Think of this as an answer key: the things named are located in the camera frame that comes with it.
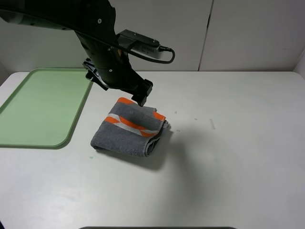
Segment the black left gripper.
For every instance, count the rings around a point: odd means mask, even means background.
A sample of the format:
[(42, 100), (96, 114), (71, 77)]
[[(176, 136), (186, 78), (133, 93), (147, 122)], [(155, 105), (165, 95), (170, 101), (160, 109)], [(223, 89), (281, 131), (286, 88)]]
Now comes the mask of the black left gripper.
[(132, 68), (129, 59), (102, 42), (83, 40), (82, 47), (88, 58), (83, 62), (89, 80), (104, 90), (119, 89), (132, 94), (132, 100), (143, 107), (151, 93), (153, 83), (140, 77)]

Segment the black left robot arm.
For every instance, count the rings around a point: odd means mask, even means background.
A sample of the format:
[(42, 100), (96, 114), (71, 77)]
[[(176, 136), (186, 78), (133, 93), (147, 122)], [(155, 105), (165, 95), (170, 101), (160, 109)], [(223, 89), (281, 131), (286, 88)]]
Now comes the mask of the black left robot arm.
[(88, 57), (86, 78), (104, 90), (132, 94), (144, 106), (153, 83), (131, 67), (127, 50), (114, 31), (116, 11), (107, 0), (2, 0), (0, 17), (7, 23), (72, 30)]

